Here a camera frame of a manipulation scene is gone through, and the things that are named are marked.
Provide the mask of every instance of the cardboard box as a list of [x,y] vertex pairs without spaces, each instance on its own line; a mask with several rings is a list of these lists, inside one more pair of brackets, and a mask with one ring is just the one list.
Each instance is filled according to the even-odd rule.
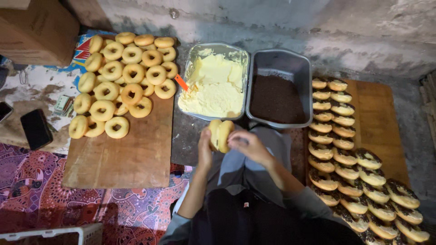
[[31,0],[26,10],[0,9],[0,54],[17,64],[67,66],[79,22],[57,0]]

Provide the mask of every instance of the hand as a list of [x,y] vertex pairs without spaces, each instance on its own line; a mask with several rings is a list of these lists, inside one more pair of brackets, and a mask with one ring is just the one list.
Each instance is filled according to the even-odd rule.
[[198,141],[198,165],[199,170],[209,172],[212,167],[212,151],[209,146],[211,141],[211,131],[205,127],[201,131],[200,140]]
[[274,156],[269,153],[257,135],[246,130],[236,130],[230,133],[227,143],[230,148],[239,151],[265,168],[275,162]]

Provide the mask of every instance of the sleeve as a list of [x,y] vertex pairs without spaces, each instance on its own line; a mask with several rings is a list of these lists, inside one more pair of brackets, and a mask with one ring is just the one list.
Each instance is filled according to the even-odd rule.
[[309,187],[298,194],[285,194],[283,203],[287,208],[299,210],[302,214],[301,218],[324,218],[349,227],[341,218],[334,217],[332,210]]
[[159,245],[179,244],[187,241],[191,232],[191,221],[191,219],[174,213],[167,231],[159,240]]

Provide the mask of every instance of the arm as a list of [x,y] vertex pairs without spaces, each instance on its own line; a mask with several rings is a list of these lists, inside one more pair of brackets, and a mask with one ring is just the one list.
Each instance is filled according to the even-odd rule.
[[209,148],[210,139],[210,130],[208,128],[203,129],[198,141],[198,165],[195,174],[191,183],[189,183],[189,189],[182,205],[178,212],[173,215],[167,231],[159,241],[160,245],[189,239],[191,219],[203,206],[208,182],[207,175],[212,166],[212,152]]
[[253,133],[236,130],[228,137],[228,145],[249,159],[262,165],[283,193],[283,202],[288,208],[298,209],[304,218],[334,218],[330,208],[308,187],[304,187],[262,144]]

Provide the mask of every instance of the concrete wall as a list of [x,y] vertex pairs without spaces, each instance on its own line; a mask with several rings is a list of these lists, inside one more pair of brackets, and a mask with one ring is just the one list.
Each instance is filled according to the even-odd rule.
[[249,52],[283,47],[316,71],[419,78],[436,69],[435,0],[67,0],[83,24],[226,41]]

